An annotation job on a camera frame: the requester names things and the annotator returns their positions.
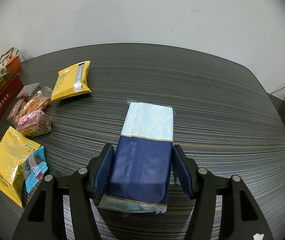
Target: candy package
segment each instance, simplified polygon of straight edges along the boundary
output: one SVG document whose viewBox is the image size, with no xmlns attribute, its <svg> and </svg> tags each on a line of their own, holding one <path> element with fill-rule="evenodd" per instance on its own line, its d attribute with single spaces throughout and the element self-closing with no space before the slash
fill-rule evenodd
<svg viewBox="0 0 285 240">
<path fill-rule="evenodd" d="M 41 85 L 39 83 L 24 86 L 17 95 L 17 98 L 24 99 L 26 102 L 28 102 L 39 90 L 41 90 Z"/>
<path fill-rule="evenodd" d="M 51 119 L 38 109 L 21 117 L 17 130 L 30 138 L 43 135 L 51 131 Z"/>
<path fill-rule="evenodd" d="M 38 150 L 32 152 L 23 164 L 23 173 L 28 193 L 41 180 L 47 169 L 44 147 L 41 146 Z"/>
<path fill-rule="evenodd" d="M 23 106 L 25 105 L 25 100 L 24 99 L 20 99 L 17 101 L 17 103 L 15 103 L 15 105 L 13 106 L 12 110 L 10 111 L 7 120 L 9 122 L 11 122 L 12 124 L 15 125 L 15 127 L 17 127 L 17 122 L 16 122 L 16 116 L 18 115 L 18 113 L 20 112 L 20 110 L 23 108 Z"/>
<path fill-rule="evenodd" d="M 22 207 L 21 191 L 24 183 L 23 163 L 40 147 L 9 127 L 0 142 L 0 190 Z"/>
<path fill-rule="evenodd" d="M 31 98 L 21 109 L 19 114 L 16 116 L 16 122 L 19 122 L 19 119 L 23 117 L 26 114 L 30 114 L 33 111 L 36 111 L 38 109 L 45 110 L 47 106 L 49 105 L 49 102 L 51 100 L 51 94 L 52 89 L 49 87 L 43 87 L 41 90 L 39 90 L 33 98 Z"/>
<path fill-rule="evenodd" d="M 51 101 L 90 93 L 87 85 L 87 74 L 90 61 L 74 64 L 58 72 L 58 80 L 52 92 Z"/>
</svg>

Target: cable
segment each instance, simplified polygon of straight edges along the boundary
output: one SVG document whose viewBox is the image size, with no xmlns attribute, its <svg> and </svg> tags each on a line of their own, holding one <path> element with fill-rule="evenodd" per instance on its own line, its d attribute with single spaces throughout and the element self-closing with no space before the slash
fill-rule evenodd
<svg viewBox="0 0 285 240">
<path fill-rule="evenodd" d="M 285 86 L 282 87 L 282 88 L 280 88 L 280 89 L 278 89 L 278 90 L 276 90 L 276 91 L 274 91 L 273 93 L 270 93 L 270 94 L 272 95 L 272 94 L 274 94 L 274 93 L 276 93 L 276 92 L 278 92 L 278 91 L 280 91 L 280 90 L 282 90 L 282 89 L 284 89 L 284 88 L 285 88 Z"/>
</svg>

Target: yellow snack packet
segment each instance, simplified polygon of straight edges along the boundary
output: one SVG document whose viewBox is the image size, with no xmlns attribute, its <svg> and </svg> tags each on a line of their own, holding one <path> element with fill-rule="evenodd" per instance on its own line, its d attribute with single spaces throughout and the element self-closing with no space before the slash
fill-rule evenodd
<svg viewBox="0 0 285 240">
<path fill-rule="evenodd" d="M 9 127 L 0 142 L 0 190 L 22 207 L 21 191 L 25 182 L 23 163 L 38 150 L 39 143 Z"/>
<path fill-rule="evenodd" d="M 89 64 L 90 61 L 84 61 L 60 70 L 52 92 L 51 102 L 90 93 L 87 85 Z"/>
</svg>

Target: pink label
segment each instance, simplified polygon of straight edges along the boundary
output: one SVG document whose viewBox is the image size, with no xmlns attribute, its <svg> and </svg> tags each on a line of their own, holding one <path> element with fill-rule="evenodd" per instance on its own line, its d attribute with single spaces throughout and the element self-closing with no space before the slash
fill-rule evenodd
<svg viewBox="0 0 285 240">
<path fill-rule="evenodd" d="M 21 117 L 21 118 L 19 119 L 18 125 L 24 124 L 28 119 L 33 118 L 37 113 L 43 113 L 43 111 L 40 110 L 40 109 L 38 109 L 38 110 L 36 110 L 36 111 L 33 111 L 33 112 L 30 113 L 30 114 L 24 115 L 23 117 Z"/>
</svg>

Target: silver seal strip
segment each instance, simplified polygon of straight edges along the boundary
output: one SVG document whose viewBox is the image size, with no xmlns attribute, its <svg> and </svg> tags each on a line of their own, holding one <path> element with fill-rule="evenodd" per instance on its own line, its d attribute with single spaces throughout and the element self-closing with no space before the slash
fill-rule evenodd
<svg viewBox="0 0 285 240">
<path fill-rule="evenodd" d="M 78 68 L 75 76 L 75 82 L 74 82 L 74 89 L 75 93 L 82 92 L 82 85 L 81 85 L 81 78 L 82 78 L 82 72 L 84 69 L 84 62 L 78 63 Z"/>
<path fill-rule="evenodd" d="M 37 162 L 36 162 L 36 158 L 33 154 L 29 155 L 29 165 L 30 165 L 30 168 L 31 170 L 36 174 L 36 176 L 38 175 L 38 173 L 40 172 L 40 169 L 37 165 Z"/>
</svg>

